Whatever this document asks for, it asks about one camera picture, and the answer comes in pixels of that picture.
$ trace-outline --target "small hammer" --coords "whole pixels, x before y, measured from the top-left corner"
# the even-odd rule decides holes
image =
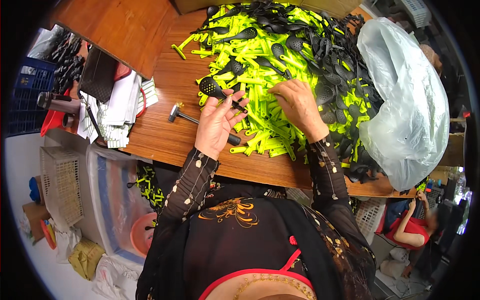
[[[182,117],[182,118],[185,118],[185,119],[187,119],[187,120],[189,120],[189,121],[192,121],[193,123],[198,124],[199,121],[198,121],[197,119],[194,119],[194,118],[192,118],[192,117],[190,117],[190,116],[187,116],[186,114],[184,114],[184,113],[182,113],[182,112],[180,111],[180,108],[181,108],[182,106],[183,106],[183,104],[182,104],[181,102],[180,102],[180,103],[176,103],[176,104],[173,106],[172,111],[170,112],[170,115],[168,116],[168,120],[169,120],[170,122],[173,122],[173,121],[175,121],[175,118],[176,118],[176,117]],[[228,134],[228,140],[227,140],[227,142],[228,142],[229,144],[234,145],[234,146],[238,146],[238,145],[240,144],[240,142],[241,142],[241,139],[240,139],[239,137],[237,137],[236,135],[233,135],[233,134],[229,133],[229,134]]]

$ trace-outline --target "gold necklace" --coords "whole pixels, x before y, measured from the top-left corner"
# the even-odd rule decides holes
[[[250,284],[255,283],[255,282],[259,282],[259,281],[283,282],[283,283],[286,283],[286,284],[289,284],[289,285],[293,286],[294,288],[296,288],[297,290],[302,292],[305,296],[307,296],[308,300],[317,300],[317,297],[312,295],[312,292],[307,291],[307,287],[301,287],[300,283],[295,284],[294,279],[289,281],[288,278],[284,278],[282,280],[282,279],[280,279],[280,276],[277,276],[276,278],[272,278],[272,274],[269,274],[268,278],[264,278],[263,274],[260,274],[261,278],[259,278],[259,279],[257,279],[256,277],[257,277],[257,275],[254,274],[252,281],[248,281],[248,279],[245,278],[245,284],[240,283],[240,288],[237,289],[237,294],[233,297],[233,300],[238,300],[240,293],[242,293]]]

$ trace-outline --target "hammer handle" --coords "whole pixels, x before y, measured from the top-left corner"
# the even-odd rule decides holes
[[[190,116],[187,116],[186,114],[184,114],[182,112],[178,112],[178,115],[181,116],[182,118],[185,118],[189,121],[192,121],[193,123],[196,123],[196,124],[199,123],[199,121],[197,119],[194,119]],[[241,138],[237,137],[236,135],[233,135],[233,134],[229,133],[227,142],[231,145],[238,146],[241,142]]]

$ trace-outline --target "black floral blouse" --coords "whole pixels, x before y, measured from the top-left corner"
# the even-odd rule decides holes
[[[307,149],[314,199],[312,207],[302,209],[317,229],[318,236],[312,238],[320,237],[330,252],[343,297],[372,299],[369,284],[374,279],[375,257],[355,222],[333,142],[328,136]],[[285,270],[308,278],[309,266],[302,260],[295,237],[267,200],[286,198],[285,189],[215,182],[219,164],[192,149],[157,217],[152,245],[168,244],[175,230],[189,219],[182,270],[185,298],[199,299],[213,282],[242,270]],[[157,252],[161,251],[151,248],[148,253],[137,299],[156,299],[154,274],[162,271],[152,267],[161,256]]]

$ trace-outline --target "blue plastic crate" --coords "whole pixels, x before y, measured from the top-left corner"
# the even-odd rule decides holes
[[[10,100],[8,134],[40,132],[48,110],[36,104],[38,94],[52,89],[55,64],[25,58],[13,87]]]

